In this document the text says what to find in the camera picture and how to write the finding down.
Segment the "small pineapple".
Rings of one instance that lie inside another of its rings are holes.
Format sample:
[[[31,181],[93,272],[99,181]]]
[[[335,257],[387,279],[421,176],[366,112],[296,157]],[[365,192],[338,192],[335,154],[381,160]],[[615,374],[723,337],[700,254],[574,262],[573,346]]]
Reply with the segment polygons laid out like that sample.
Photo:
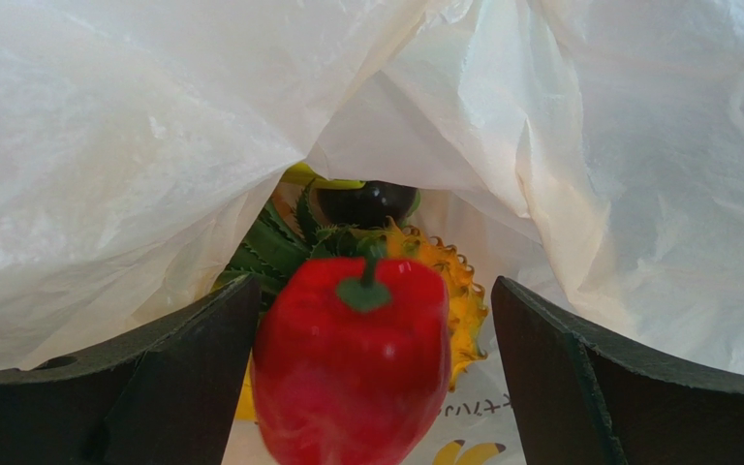
[[[216,279],[256,280],[268,339],[317,329],[371,377],[448,381],[484,359],[485,290],[456,247],[410,223],[419,191],[383,181],[274,194]]]

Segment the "yellow banana bunch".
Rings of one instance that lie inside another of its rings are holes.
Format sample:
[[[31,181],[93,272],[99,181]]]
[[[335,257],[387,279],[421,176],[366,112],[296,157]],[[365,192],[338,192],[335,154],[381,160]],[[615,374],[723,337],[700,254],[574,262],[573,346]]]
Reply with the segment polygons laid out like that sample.
[[[300,186],[311,185],[315,189],[354,190],[360,189],[365,182],[360,180],[327,179],[314,172],[307,164],[297,163],[286,169],[281,181]]]

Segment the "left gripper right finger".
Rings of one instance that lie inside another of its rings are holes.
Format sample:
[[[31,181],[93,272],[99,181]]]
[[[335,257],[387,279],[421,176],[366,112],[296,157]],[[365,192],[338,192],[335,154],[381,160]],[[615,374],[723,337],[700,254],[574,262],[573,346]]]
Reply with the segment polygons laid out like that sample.
[[[500,277],[491,303],[530,464],[744,464],[744,375],[671,356]]]

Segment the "translucent beige plastic bag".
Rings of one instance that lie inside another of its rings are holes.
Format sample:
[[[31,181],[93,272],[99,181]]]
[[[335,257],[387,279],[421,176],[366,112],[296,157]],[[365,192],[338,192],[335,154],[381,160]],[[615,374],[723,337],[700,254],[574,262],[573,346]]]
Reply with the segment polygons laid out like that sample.
[[[0,371],[218,291],[301,162],[415,186],[484,287],[410,464],[530,464],[500,277],[744,375],[744,1],[0,1]]]

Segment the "red bell pepper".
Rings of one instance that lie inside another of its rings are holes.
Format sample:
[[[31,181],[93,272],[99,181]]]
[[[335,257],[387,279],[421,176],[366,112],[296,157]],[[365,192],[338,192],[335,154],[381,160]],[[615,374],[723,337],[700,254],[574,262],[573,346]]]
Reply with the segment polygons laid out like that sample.
[[[442,276],[406,259],[305,262],[261,321],[257,422],[281,464],[398,464],[450,382]]]

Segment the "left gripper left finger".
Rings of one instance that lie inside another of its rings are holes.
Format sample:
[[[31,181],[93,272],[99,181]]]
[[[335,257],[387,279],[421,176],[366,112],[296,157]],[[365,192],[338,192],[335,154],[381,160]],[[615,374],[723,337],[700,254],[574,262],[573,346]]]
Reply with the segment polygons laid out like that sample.
[[[219,464],[261,291],[239,278],[40,367],[0,371],[0,464]]]

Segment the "dark purple mangosteen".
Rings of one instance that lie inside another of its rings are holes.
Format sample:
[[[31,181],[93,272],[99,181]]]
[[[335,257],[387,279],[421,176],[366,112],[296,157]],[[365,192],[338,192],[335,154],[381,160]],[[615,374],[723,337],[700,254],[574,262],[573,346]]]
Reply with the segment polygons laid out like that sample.
[[[405,220],[418,199],[414,187],[367,181],[351,190],[318,189],[316,198],[328,221],[360,229],[383,228],[389,219]]]

